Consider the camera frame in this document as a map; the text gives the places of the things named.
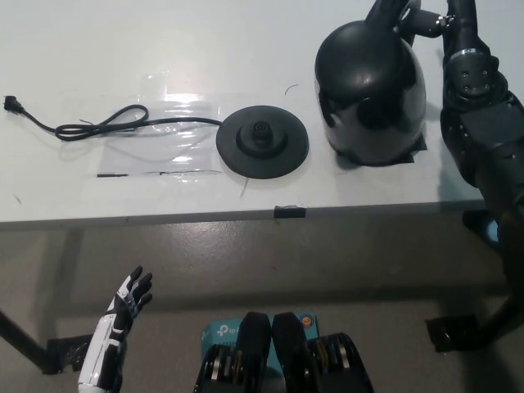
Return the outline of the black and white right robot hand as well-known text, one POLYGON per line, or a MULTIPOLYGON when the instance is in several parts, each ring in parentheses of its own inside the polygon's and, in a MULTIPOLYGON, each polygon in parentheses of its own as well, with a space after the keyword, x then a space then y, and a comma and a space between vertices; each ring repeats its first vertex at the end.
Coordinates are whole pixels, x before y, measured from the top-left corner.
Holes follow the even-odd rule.
POLYGON ((439 37, 446 25, 444 16, 406 0, 375 1, 365 21, 381 29, 427 38, 439 37))

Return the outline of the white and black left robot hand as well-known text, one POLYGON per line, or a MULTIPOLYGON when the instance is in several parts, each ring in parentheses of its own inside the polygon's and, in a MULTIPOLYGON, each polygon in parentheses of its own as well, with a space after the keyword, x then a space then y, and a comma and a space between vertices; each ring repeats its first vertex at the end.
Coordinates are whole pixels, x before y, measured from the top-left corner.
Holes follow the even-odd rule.
POLYGON ((152 299, 152 274, 139 265, 120 285, 99 319, 78 380, 79 392, 119 392, 127 337, 135 318, 152 299))

